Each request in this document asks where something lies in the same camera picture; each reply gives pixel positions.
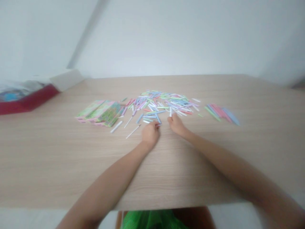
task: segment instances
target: floor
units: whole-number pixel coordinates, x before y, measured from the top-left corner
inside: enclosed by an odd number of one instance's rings
[[[294,196],[305,208],[305,193]],[[251,203],[209,206],[217,229],[262,229],[261,221]],[[0,208],[1,229],[54,229],[66,210]],[[117,211],[111,211],[99,229],[114,229]]]

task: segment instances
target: green clothing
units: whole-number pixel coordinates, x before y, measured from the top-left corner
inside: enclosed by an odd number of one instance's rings
[[[128,212],[121,229],[188,229],[172,210]]]

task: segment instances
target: red container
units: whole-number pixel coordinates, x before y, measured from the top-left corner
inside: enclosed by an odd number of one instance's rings
[[[52,84],[48,84],[44,88],[33,92],[20,100],[0,102],[0,115],[32,111],[58,93],[59,91]]]

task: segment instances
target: child's hand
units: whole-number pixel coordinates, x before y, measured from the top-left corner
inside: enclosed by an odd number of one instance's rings
[[[151,122],[142,130],[142,142],[146,143],[150,149],[153,149],[159,140],[159,124],[155,121]]]
[[[183,136],[188,131],[176,113],[173,113],[172,117],[168,117],[167,121],[172,131],[180,136]]]

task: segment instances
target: wood grain surface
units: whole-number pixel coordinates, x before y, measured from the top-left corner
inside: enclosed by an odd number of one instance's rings
[[[125,139],[141,112],[124,129],[132,113],[128,110],[114,134],[74,117],[93,100],[128,101],[146,89],[201,100],[203,118],[198,112],[181,117],[189,129],[240,155],[289,194],[305,190],[303,92],[245,75],[88,79],[33,112],[0,116],[0,206],[70,208],[106,168],[140,142],[145,125]],[[216,121],[203,109],[207,103],[231,110],[241,126]],[[160,114],[161,138],[116,209],[242,201],[226,178],[170,130],[167,116]]]

